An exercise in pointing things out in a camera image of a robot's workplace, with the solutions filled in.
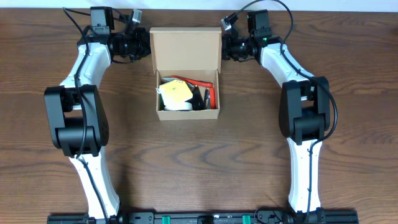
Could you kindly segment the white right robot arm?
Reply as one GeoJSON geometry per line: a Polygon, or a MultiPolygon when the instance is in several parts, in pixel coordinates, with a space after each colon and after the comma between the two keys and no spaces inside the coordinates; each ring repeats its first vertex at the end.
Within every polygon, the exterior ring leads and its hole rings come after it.
{"type": "Polygon", "coordinates": [[[321,207],[319,154],[322,138],[330,126],[328,80],[306,71],[284,41],[271,34],[267,10],[248,12],[247,37],[239,36],[237,19],[234,12],[221,20],[226,31],[222,58],[243,61],[253,57],[281,87],[279,128],[289,145],[292,169],[289,204],[295,213],[315,212],[321,207]]]}

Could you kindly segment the red stapler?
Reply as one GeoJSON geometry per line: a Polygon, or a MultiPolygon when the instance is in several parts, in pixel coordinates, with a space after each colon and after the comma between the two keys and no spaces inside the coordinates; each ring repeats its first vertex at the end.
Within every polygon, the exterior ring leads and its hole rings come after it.
{"type": "Polygon", "coordinates": [[[213,87],[208,89],[208,101],[207,101],[207,109],[213,110],[216,109],[216,98],[215,98],[215,90],[213,87]]]}

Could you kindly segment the white yellow sticky note pad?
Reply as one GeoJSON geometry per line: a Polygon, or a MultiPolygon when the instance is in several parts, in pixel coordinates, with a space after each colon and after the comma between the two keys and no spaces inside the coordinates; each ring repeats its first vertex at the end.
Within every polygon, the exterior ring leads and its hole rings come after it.
{"type": "Polygon", "coordinates": [[[156,91],[161,95],[165,106],[183,103],[193,97],[192,91],[183,80],[172,80],[161,84],[156,91]]]}

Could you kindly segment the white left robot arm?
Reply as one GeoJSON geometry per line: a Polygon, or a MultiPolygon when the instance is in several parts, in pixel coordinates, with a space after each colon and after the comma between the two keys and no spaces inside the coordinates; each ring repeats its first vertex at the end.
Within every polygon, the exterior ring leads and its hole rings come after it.
{"type": "Polygon", "coordinates": [[[113,63],[129,64],[150,55],[149,33],[139,27],[142,11],[114,17],[115,8],[91,7],[90,25],[78,27],[78,56],[61,84],[44,92],[53,145],[75,167],[88,202],[84,215],[50,215],[48,223],[128,223],[129,214],[111,182],[106,163],[109,124],[99,87],[113,63]],[[116,32],[114,21],[124,24],[116,32]]]}

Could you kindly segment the red utility knife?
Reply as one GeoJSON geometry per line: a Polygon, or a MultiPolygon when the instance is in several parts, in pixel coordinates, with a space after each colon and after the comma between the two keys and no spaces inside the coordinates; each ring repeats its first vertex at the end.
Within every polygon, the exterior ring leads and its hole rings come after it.
{"type": "Polygon", "coordinates": [[[198,81],[198,80],[192,80],[189,78],[184,78],[184,77],[179,77],[179,76],[171,76],[171,78],[178,78],[180,80],[183,80],[185,82],[191,83],[192,85],[197,85],[197,86],[202,86],[205,88],[213,88],[213,84],[210,82],[203,82],[203,81],[198,81]]]}

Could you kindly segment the white tape roll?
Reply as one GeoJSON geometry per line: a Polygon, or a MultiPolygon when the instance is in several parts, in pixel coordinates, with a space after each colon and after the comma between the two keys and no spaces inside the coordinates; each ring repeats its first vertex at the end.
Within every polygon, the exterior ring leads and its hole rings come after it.
{"type": "Polygon", "coordinates": [[[192,111],[193,106],[189,102],[180,101],[180,102],[171,102],[164,105],[165,111],[192,111]]]}

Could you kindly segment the brown cardboard box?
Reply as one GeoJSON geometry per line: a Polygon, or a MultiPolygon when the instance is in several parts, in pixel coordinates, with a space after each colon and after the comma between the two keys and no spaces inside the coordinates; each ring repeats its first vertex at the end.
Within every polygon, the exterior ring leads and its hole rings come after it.
{"type": "Polygon", "coordinates": [[[150,48],[156,87],[171,76],[213,84],[216,109],[165,111],[162,97],[156,96],[160,120],[217,119],[220,113],[221,29],[219,27],[153,27],[150,48]]]}

